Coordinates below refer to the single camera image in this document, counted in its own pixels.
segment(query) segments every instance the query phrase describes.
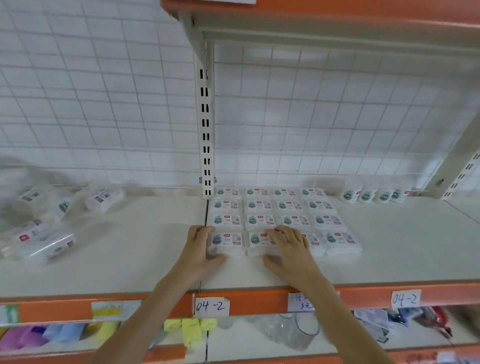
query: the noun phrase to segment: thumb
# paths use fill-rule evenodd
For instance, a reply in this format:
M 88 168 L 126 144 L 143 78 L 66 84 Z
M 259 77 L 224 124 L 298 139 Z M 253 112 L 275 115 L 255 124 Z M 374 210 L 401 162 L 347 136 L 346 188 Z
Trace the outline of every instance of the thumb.
M 221 266 L 223 263 L 225 263 L 227 259 L 228 259 L 228 256 L 225 254 L 217 255 L 215 258 L 207 260 L 206 268 L 208 271 L 215 270 L 219 266 Z
M 267 267 L 268 270 L 271 270 L 276 276 L 283 279 L 282 266 L 272 256 L 264 254 L 262 260 L 264 261 L 264 266 Z

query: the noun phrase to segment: forearm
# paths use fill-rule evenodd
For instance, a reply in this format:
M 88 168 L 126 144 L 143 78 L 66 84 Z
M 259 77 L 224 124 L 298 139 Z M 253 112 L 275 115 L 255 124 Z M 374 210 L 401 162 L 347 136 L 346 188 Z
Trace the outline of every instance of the forearm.
M 334 286 L 326 278 L 318 277 L 311 287 L 306 295 L 315 307 L 325 334 L 336 346 L 345 364 L 393 363 L 387 353 L 351 314 Z
M 180 273 L 170 272 L 140 308 L 87 361 L 87 364 L 141 363 L 173 307 L 189 288 Z

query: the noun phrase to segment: orange shelf edge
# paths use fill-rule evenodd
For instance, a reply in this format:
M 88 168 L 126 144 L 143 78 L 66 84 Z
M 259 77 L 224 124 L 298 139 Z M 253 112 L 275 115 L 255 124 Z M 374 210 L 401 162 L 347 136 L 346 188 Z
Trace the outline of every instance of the orange shelf edge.
M 414 289 L 422 290 L 423 306 L 480 303 L 480 280 L 336 286 L 340 297 L 351 309 L 387 308 L 391 306 L 392 291 Z M 230 300 L 230 315 L 265 315 L 287 312 L 289 292 L 297 290 L 288 287 L 208 290 L 195 296 L 227 298 Z
M 455 352 L 460 356 L 479 355 L 480 344 L 457 345 L 457 346 L 435 346 L 408 348 L 400 350 L 387 350 L 388 355 L 395 363 L 431 363 L 436 360 L 438 352 Z M 268 358 L 237 360 L 235 364 L 343 364 L 337 354 L 309 355 L 300 357 Z
M 48 297 L 0 298 L 2 304 L 17 304 L 20 322 L 49 323 L 70 321 L 91 321 L 92 302 L 143 300 L 149 293 L 113 293 Z M 173 308 L 169 318 L 192 316 L 193 293 L 186 293 Z
M 187 348 L 182 344 L 158 346 L 148 350 L 142 363 L 181 360 L 185 359 L 186 353 Z M 92 354 L 93 351 L 89 350 L 43 355 L 0 356 L 0 361 L 5 364 L 82 364 Z
M 169 13 L 211 12 L 250 16 L 357 19 L 364 21 L 425 23 L 444 27 L 480 27 L 480 3 L 476 0 L 257 0 L 235 4 L 199 0 L 161 0 Z

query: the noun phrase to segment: pink item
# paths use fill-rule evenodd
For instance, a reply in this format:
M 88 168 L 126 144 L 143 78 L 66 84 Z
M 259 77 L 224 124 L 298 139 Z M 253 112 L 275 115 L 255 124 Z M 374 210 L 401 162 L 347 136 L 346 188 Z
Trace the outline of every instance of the pink item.
M 33 326 L 15 326 L 10 328 L 0 340 L 0 351 L 16 350 L 22 348 L 20 338 L 26 332 L 33 329 Z
M 20 337 L 20 347 L 36 348 L 45 345 L 48 339 L 43 337 L 43 333 L 47 328 L 45 326 L 33 326 L 31 330 L 24 332 Z

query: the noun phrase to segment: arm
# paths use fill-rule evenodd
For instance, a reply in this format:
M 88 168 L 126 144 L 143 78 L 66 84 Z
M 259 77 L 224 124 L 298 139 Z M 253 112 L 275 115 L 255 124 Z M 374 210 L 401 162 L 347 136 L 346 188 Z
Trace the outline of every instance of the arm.
M 141 363 L 158 330 L 178 300 L 193 284 L 225 260 L 206 259 L 209 232 L 214 227 L 190 227 L 187 242 L 171 271 L 156 285 L 140 308 L 98 349 L 85 364 Z
M 323 276 L 301 233 L 286 226 L 277 226 L 267 233 L 278 245 L 282 263 L 264 255 L 265 266 L 307 296 L 343 362 L 392 364 L 392 359 L 352 315 L 334 286 Z

